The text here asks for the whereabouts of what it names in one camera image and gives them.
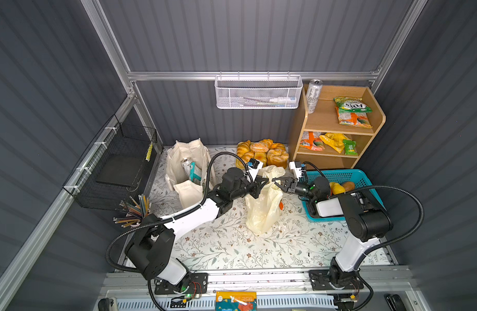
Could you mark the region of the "yellow translucent plastic bag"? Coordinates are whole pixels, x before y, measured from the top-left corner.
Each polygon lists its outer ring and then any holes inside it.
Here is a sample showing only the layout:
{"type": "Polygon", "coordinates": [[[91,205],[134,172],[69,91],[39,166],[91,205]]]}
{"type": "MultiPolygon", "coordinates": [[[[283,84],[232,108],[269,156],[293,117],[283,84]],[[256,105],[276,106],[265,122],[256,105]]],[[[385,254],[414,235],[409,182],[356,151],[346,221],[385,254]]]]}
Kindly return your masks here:
{"type": "Polygon", "coordinates": [[[282,190],[272,181],[285,174],[285,169],[274,165],[259,170],[255,181],[259,178],[266,180],[259,197],[255,199],[251,194],[245,196],[247,218],[246,226],[256,235],[263,235],[280,219],[280,203],[283,198],[282,190]]]}

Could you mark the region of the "teal snack packet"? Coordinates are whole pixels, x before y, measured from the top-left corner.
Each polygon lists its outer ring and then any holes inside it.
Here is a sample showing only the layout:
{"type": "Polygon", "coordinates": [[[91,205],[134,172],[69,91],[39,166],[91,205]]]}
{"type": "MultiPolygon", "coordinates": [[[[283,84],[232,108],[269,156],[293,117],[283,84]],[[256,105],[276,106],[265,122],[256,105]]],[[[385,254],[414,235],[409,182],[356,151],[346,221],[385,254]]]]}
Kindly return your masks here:
{"type": "Polygon", "coordinates": [[[189,179],[193,183],[200,185],[202,181],[202,170],[197,166],[195,162],[191,162],[189,168],[189,179]]]}

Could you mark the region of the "cream canvas tote bag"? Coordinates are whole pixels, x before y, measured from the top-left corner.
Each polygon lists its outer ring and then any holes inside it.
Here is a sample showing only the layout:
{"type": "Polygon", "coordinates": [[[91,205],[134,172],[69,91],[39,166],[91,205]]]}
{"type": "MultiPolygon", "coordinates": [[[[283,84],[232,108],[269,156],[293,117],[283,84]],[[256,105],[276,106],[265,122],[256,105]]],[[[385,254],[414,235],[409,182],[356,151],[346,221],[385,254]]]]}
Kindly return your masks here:
{"type": "Polygon", "coordinates": [[[171,191],[178,193],[182,207],[199,203],[206,183],[209,189],[216,184],[215,170],[207,172],[211,156],[200,139],[189,143],[176,142],[167,154],[165,180],[171,191]]]}

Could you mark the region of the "white Monster energy can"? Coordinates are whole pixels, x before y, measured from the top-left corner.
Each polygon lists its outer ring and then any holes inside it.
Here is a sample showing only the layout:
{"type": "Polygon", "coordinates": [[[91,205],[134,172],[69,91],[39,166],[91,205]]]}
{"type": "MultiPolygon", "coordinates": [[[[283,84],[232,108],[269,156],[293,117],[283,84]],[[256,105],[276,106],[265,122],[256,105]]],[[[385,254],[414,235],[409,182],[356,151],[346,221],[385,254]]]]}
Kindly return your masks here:
{"type": "Polygon", "coordinates": [[[194,161],[191,158],[185,158],[182,161],[182,167],[187,174],[190,174],[194,167],[194,161]]]}

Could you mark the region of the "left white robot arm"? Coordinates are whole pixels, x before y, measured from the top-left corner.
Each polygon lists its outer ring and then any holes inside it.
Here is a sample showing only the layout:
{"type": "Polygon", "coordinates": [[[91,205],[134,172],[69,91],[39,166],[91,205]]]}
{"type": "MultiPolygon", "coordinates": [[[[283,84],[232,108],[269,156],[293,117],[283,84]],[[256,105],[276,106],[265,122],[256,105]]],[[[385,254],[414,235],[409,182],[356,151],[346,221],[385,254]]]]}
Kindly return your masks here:
{"type": "Polygon", "coordinates": [[[203,204],[198,203],[174,216],[168,216],[168,223],[153,228],[140,228],[130,239],[125,255],[136,271],[148,281],[162,279],[184,292],[191,283],[189,269],[172,256],[172,248],[180,238],[197,227],[226,214],[233,201],[250,195],[258,198],[268,178],[250,176],[239,168],[230,168],[218,184],[206,195],[203,204]]]}

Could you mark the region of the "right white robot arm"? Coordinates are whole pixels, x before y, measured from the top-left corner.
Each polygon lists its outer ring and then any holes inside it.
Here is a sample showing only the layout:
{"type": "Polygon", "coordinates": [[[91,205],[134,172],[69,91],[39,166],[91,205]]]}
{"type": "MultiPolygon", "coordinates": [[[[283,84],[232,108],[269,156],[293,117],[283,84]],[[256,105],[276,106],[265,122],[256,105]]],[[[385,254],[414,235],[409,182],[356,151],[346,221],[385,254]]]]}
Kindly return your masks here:
{"type": "Polygon", "coordinates": [[[357,273],[366,252],[376,247],[393,225],[382,204],[371,192],[375,186],[352,191],[335,192],[325,176],[318,176],[312,185],[299,183],[293,177],[280,177],[273,182],[284,192],[294,193],[306,201],[321,218],[342,216],[349,234],[342,249],[330,262],[329,272],[323,277],[335,289],[344,289],[358,281],[357,273]]]}

